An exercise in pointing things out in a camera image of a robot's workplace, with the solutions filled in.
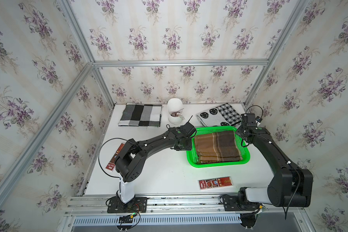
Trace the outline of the brown plaid fringed scarf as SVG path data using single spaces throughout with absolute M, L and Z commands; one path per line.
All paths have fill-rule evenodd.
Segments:
M 194 137 L 198 164 L 239 162 L 241 151 L 237 147 L 233 131 L 221 131 Z

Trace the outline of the black white checkered scarf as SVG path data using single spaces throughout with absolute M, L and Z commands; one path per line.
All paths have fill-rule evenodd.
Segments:
M 161 116 L 161 104 L 128 103 L 123 110 L 118 126 L 160 127 Z

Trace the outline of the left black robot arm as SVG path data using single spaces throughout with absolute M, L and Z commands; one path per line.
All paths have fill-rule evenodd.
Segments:
M 196 128 L 187 122 L 179 127 L 168 127 L 163 134 L 147 140 L 128 140 L 115 158 L 115 169 L 120 177 L 119 199 L 124 204 L 134 199 L 135 193 L 132 183 L 142 173 L 148 158 L 165 149 L 190 151 L 192 138 L 196 133 Z

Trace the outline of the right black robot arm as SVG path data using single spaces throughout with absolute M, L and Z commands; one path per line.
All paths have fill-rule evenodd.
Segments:
M 309 207 L 313 174 L 295 164 L 278 147 L 271 133 L 259 127 L 254 114 L 242 115 L 236 134 L 248 145 L 255 146 L 266 159 L 274 177 L 267 187 L 243 187 L 238 192 L 239 203 L 269 204 L 275 207 Z

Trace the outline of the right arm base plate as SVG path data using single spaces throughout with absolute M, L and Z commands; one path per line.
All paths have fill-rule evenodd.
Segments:
M 260 203 L 241 200 L 237 195 L 223 194 L 219 197 L 219 201 L 225 211 L 258 211 L 263 207 Z

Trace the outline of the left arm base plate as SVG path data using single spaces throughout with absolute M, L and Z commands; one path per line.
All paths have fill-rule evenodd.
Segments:
M 146 197 L 134 197 L 128 203 L 123 203 L 118 196 L 111 197 L 105 202 L 107 213 L 145 213 L 147 203 Z

